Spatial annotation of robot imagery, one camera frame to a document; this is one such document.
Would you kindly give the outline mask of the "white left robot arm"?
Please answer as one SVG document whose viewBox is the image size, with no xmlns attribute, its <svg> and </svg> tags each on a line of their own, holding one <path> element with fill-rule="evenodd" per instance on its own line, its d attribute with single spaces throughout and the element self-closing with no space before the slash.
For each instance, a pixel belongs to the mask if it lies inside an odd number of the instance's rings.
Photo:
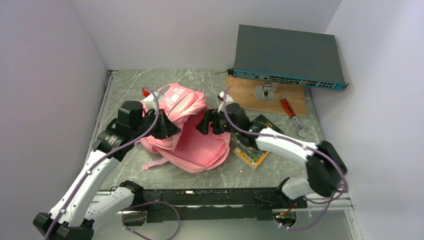
<svg viewBox="0 0 424 240">
<path fill-rule="evenodd" d="M 90 240 L 95 231 L 117 212 L 144 205 L 144 188 L 130 180 L 119 184 L 106 198 L 93 205 L 101 185 L 141 138 L 163 140 L 181 129 L 164 109 L 145 110 L 136 100 L 125 101 L 93 144 L 88 160 L 62 199 L 48 212 L 40 212 L 33 225 L 46 240 Z"/>
</svg>

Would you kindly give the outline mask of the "pink student backpack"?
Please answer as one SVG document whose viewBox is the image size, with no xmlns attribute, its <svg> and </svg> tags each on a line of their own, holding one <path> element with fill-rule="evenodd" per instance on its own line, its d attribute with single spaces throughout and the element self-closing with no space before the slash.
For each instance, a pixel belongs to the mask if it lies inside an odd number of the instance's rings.
<svg viewBox="0 0 424 240">
<path fill-rule="evenodd" d="M 221 165 L 229 155 L 231 135 L 213 134 L 211 127 L 203 135 L 196 129 L 208 110 L 205 95 L 178 83 L 167 84 L 155 94 L 160 109 L 181 132 L 165 139 L 141 138 L 139 142 L 147 151 L 163 157 L 144 164 L 143 170 L 170 162 L 186 172 L 200 173 Z"/>
</svg>

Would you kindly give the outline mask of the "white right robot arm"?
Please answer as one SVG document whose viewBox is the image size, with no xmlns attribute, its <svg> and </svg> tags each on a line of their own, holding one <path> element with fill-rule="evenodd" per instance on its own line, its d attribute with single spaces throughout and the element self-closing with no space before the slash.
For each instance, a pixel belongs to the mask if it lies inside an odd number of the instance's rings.
<svg viewBox="0 0 424 240">
<path fill-rule="evenodd" d="M 259 122 L 250 121 L 237 103 L 206 110 L 195 128 L 203 135 L 209 132 L 215 135 L 231 133 L 246 147 L 277 154 L 303 167 L 305 173 L 288 177 L 279 185 L 275 200 L 282 208 L 309 194 L 329 198 L 340 187 L 347 186 L 347 167 L 330 142 L 313 143 L 288 137 Z"/>
</svg>

